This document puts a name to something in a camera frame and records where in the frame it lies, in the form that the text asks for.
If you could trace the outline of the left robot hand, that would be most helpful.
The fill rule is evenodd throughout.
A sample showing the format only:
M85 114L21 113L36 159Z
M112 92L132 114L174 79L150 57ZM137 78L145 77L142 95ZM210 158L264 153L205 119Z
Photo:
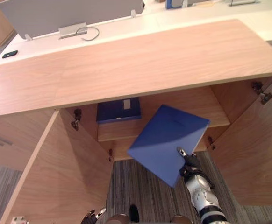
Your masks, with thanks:
M106 212L106 208L102 208L97 214L95 210L88 212L81 221L81 224L95 224L98 219Z

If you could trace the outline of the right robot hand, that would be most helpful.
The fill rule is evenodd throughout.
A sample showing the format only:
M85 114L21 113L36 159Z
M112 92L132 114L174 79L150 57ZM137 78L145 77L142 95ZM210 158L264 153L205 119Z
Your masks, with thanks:
M191 177L195 175L204 175L204 173L200 169L200 162L195 154L187 154L182 147L177 147L177 151L185 161L184 165L179 170L179 173L184 178L185 182L187 182Z

